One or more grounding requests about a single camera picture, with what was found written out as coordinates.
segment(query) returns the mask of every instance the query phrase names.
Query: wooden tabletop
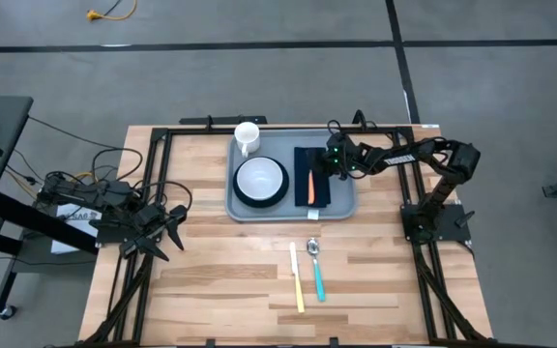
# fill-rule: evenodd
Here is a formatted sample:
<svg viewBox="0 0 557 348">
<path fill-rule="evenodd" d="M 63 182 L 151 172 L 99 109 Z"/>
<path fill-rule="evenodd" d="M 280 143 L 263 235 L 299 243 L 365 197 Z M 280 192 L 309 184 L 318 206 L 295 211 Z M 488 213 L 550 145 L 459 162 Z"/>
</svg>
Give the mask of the wooden tabletop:
<svg viewBox="0 0 557 348">
<path fill-rule="evenodd" d="M 126 147 L 145 155 L 151 129 L 129 127 Z M 414 126 L 414 133 L 418 140 L 440 135 L 440 130 Z M 178 181 L 193 193 L 189 217 L 179 229 L 186 251 L 168 238 L 160 245 L 170 262 L 156 259 L 154 263 L 141 344 L 202 344 L 207 338 L 231 345 L 321 344 L 331 336 L 342 344 L 427 342 L 412 251 L 403 238 L 398 211 L 402 198 L 397 170 L 390 168 L 357 181 L 359 207 L 351 218 L 238 223 L 224 210 L 230 137 L 177 135 L 173 139 L 167 180 Z M 383 134 L 353 138 L 373 146 L 392 146 Z M 136 161 L 135 155 L 125 153 L 120 174 L 132 169 Z M 153 181 L 160 162 L 161 145 Z M 426 165 L 422 170 L 430 191 L 438 177 Z M 142 174 L 138 170 L 129 181 L 141 180 Z M 412 197 L 417 197 L 410 169 L 408 179 Z M 165 193 L 167 208 L 187 199 L 172 186 Z M 306 252 L 310 237 L 320 243 L 325 303 L 316 298 L 312 261 Z M 299 250 L 304 314 L 296 309 L 288 251 L 292 241 Z M 472 256 L 457 243 L 438 246 L 449 295 L 478 331 L 491 335 Z M 117 246 L 100 251 L 80 339 L 89 336 L 106 315 L 117 257 Z M 120 291 L 116 289 L 115 300 Z M 431 298 L 437 332 L 443 336 L 439 303 L 432 293 Z M 133 299 L 131 308 L 135 307 Z M 134 310 L 129 310 L 125 337 L 131 337 L 131 313 Z"/>
</svg>

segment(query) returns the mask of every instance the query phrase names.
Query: white bowl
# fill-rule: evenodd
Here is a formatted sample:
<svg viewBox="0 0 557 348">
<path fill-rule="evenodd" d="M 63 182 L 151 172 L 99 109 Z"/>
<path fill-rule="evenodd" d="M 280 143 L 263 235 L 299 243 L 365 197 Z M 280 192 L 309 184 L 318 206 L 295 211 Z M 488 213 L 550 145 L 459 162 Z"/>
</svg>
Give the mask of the white bowl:
<svg viewBox="0 0 557 348">
<path fill-rule="evenodd" d="M 279 191 L 282 184 L 280 167 L 271 159 L 249 159 L 238 170 L 236 181 L 240 191 L 250 199 L 265 200 Z"/>
</svg>

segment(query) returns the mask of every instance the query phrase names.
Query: gray tray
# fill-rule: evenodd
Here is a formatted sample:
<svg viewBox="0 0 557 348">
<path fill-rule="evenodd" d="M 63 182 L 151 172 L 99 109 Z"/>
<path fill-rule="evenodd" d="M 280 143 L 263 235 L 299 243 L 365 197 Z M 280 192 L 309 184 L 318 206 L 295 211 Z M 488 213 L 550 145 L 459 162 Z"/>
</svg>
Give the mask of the gray tray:
<svg viewBox="0 0 557 348">
<path fill-rule="evenodd" d="M 318 210 L 319 219 L 342 219 L 351 217 L 357 198 L 354 181 L 341 181 L 337 176 L 330 178 L 332 203 L 326 208 L 296 207 L 294 194 L 294 148 L 326 147 L 327 130 L 262 130 L 261 146 L 249 159 L 268 157 L 280 162 L 289 174 L 289 189 L 280 202 L 269 208 L 252 208 L 242 203 L 233 191 L 233 174 L 245 159 L 242 158 L 236 139 L 232 138 L 227 149 L 227 176 L 225 188 L 225 210 L 238 221 L 284 221 L 306 220 L 309 210 Z"/>
</svg>

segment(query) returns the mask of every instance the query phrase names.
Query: black desk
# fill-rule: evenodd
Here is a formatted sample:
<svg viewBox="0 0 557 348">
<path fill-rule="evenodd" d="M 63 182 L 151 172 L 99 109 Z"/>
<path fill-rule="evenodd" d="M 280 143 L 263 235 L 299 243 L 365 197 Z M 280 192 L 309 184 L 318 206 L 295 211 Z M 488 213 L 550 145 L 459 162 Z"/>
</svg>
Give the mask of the black desk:
<svg viewBox="0 0 557 348">
<path fill-rule="evenodd" d="M 0 149 L 3 151 L 0 157 L 0 179 L 25 127 L 32 103 L 33 100 L 29 97 L 0 97 Z M 56 240 L 91 254 L 98 254 L 94 237 L 0 192 L 0 229 L 3 220 L 40 232 L 49 241 Z M 0 251 L 17 256 L 22 247 L 22 241 L 0 235 Z M 11 270 L 0 289 L 0 311 L 5 305 L 14 278 L 15 270 Z"/>
</svg>

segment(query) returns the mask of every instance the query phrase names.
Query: gray floor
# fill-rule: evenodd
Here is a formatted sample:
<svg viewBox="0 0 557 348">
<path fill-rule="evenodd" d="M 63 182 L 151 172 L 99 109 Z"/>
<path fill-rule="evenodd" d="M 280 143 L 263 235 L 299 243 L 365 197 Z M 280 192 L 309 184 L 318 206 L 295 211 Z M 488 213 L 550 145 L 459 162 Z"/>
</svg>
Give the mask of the gray floor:
<svg viewBox="0 0 557 348">
<path fill-rule="evenodd" d="M 87 10 L 110 4 L 0 0 L 0 45 L 391 38 L 383 1 L 148 0 L 127 21 L 86 22 Z M 557 39 L 557 1 L 396 6 L 405 40 Z M 483 152 L 459 194 L 477 211 L 471 229 L 496 337 L 557 346 L 557 200 L 541 194 L 557 180 L 557 47 L 406 53 L 422 122 Z M 391 48 L 0 54 L 0 94 L 32 96 L 33 116 L 111 144 L 122 144 L 128 125 L 207 114 L 348 122 L 361 108 L 378 123 L 407 122 Z M 43 174 L 85 170 L 96 152 L 34 123 L 18 149 Z M 0 189 L 29 202 L 8 178 Z M 20 276 L 11 302 L 23 310 L 0 321 L 0 346 L 73 342 L 90 281 L 72 268 Z"/>
</svg>

